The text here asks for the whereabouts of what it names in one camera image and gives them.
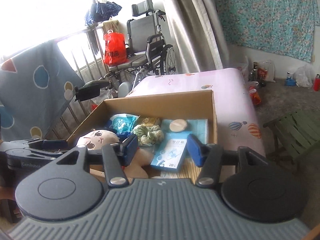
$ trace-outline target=wheelchair armrest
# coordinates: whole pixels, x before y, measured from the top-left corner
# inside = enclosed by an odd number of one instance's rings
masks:
[[[156,34],[156,35],[151,35],[151,36],[149,36],[149,37],[147,38],[147,43],[151,43],[151,42],[153,41],[153,39],[158,38],[158,37],[161,37],[161,36],[163,36],[162,33],[158,33],[158,34]]]
[[[92,80],[92,81],[89,81],[86,84],[84,84],[83,87],[93,87],[93,86],[97,86],[100,89],[106,88],[106,87],[110,86],[110,82],[107,80]]]

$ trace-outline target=cardboard box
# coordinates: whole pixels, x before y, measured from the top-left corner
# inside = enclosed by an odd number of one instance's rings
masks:
[[[217,118],[214,108],[213,91],[193,91],[140,97],[104,100],[69,137],[70,146],[97,127],[103,127],[113,114],[134,114],[161,119],[208,119],[209,143],[217,143]],[[159,171],[147,168],[149,176],[159,175]],[[192,163],[183,165],[177,178],[195,178],[200,172]]]

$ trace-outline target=black circular mount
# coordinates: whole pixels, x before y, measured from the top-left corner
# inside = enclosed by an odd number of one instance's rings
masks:
[[[221,188],[226,204],[238,214],[261,222],[280,222],[302,212],[307,194],[290,174],[271,165],[249,166]]]
[[[42,220],[68,220],[93,209],[103,196],[101,183],[73,165],[39,169],[17,186],[15,198],[24,215]]]

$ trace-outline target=orange bag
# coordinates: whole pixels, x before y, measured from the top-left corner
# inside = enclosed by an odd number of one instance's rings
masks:
[[[103,35],[103,39],[106,41],[103,63],[109,66],[117,66],[127,61],[127,51],[122,33],[114,33],[113,30],[108,30],[108,33]]]

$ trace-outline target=ribbed gray surface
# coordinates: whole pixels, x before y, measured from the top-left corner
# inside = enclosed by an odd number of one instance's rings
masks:
[[[308,231],[298,219],[278,224],[244,219],[214,191],[189,179],[135,179],[127,188],[111,190],[79,219],[43,223],[27,218],[9,235],[14,240],[298,240]]]

